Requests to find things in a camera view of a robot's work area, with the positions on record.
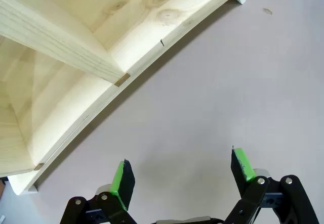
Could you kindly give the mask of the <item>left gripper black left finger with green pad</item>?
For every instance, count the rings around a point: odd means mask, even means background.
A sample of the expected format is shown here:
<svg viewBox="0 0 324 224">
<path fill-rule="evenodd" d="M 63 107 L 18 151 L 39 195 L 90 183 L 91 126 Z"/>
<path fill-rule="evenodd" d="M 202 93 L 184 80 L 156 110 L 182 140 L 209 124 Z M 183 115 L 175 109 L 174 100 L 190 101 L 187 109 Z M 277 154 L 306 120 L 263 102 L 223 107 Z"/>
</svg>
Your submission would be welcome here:
<svg viewBox="0 0 324 224">
<path fill-rule="evenodd" d="M 128 213 L 135 177 L 127 159 L 118 165 L 112 183 L 98 188 L 92 199 L 72 197 L 61 223 L 135 223 Z"/>
</svg>

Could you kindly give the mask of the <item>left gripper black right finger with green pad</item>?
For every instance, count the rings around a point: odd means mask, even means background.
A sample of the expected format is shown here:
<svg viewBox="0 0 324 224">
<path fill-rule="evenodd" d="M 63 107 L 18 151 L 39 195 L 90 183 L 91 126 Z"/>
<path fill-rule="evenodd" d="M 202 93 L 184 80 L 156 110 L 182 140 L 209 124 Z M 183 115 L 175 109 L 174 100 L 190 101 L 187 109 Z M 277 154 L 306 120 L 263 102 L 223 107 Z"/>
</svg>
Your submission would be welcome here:
<svg viewBox="0 0 324 224">
<path fill-rule="evenodd" d="M 254 223 L 263 208 L 272 209 L 279 223 L 319 223 L 297 176 L 274 180 L 268 171 L 253 169 L 242 148 L 232 149 L 231 171 L 241 199 L 224 223 Z"/>
</svg>

